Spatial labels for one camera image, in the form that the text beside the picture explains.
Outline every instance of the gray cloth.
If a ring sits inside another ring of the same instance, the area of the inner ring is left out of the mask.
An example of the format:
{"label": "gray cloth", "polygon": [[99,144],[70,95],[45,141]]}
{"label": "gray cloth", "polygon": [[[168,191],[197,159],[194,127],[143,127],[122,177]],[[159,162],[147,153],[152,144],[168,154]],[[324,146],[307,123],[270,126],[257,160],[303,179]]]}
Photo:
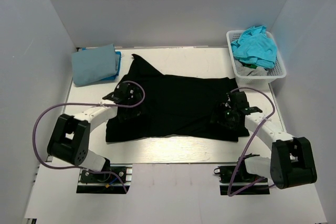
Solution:
{"label": "gray cloth", "polygon": [[262,67],[256,69],[244,67],[239,60],[235,60],[237,73],[241,76],[266,76],[268,71]]}

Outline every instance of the turquoise towel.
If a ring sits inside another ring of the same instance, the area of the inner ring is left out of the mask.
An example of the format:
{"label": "turquoise towel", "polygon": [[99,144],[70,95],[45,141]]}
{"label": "turquoise towel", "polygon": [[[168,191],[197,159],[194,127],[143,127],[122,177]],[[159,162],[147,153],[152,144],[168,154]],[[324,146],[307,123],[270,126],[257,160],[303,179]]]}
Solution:
{"label": "turquoise towel", "polygon": [[277,46],[267,38],[266,27],[250,27],[238,40],[231,42],[234,57],[240,62],[263,68],[274,68],[277,60]]}
{"label": "turquoise towel", "polygon": [[118,71],[119,57],[111,44],[75,52],[71,55],[71,62],[74,84],[83,86],[114,76]]}

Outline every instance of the white plastic basket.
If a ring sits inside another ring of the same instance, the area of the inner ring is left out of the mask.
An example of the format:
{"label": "white plastic basket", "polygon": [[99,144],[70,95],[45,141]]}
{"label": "white plastic basket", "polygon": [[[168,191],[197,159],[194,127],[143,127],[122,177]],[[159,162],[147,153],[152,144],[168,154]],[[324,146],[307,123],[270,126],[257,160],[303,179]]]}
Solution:
{"label": "white plastic basket", "polygon": [[[239,84],[261,84],[262,82],[270,83],[276,79],[285,77],[287,73],[286,73],[285,65],[282,61],[282,57],[279,51],[277,51],[277,62],[275,64],[275,67],[268,71],[267,76],[241,76],[240,74],[238,74],[236,63],[235,63],[235,58],[233,56],[232,49],[231,49],[231,42],[236,39],[239,39],[240,35],[243,32],[244,30],[233,30],[233,31],[228,31],[226,33],[227,44],[229,46],[229,51],[230,51],[233,70],[236,76],[236,81]],[[276,43],[276,41],[274,40],[270,32],[267,31],[266,35],[268,38],[273,39],[274,43]]]}

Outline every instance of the gray wall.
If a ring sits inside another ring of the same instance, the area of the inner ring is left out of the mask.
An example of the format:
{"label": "gray wall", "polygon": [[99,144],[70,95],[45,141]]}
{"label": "gray wall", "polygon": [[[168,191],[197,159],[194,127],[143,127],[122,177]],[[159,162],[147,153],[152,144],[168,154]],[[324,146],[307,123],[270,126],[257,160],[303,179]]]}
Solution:
{"label": "gray wall", "polygon": [[336,223],[336,0],[287,0],[272,33],[288,76],[273,86],[287,130],[307,137],[316,188],[328,223]]}
{"label": "gray wall", "polygon": [[51,0],[77,47],[218,46],[228,30],[269,28],[286,0]]}
{"label": "gray wall", "polygon": [[[1,223],[22,222],[37,168],[33,124],[43,109],[65,101],[74,49],[50,0],[0,0]],[[41,124],[43,157],[59,112]]]}

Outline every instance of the black cloth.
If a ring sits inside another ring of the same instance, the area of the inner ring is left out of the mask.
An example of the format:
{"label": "black cloth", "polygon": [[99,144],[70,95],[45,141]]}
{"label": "black cloth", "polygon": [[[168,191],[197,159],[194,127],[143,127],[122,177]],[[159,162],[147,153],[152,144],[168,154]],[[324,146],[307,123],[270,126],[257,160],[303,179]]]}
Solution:
{"label": "black cloth", "polygon": [[121,82],[135,81],[144,88],[145,100],[140,105],[143,114],[124,122],[118,116],[110,119],[106,142],[173,134],[238,142],[239,136],[248,136],[246,129],[233,132],[209,124],[216,102],[226,102],[226,93],[237,87],[235,79],[162,74],[139,55],[133,57],[129,73]]}

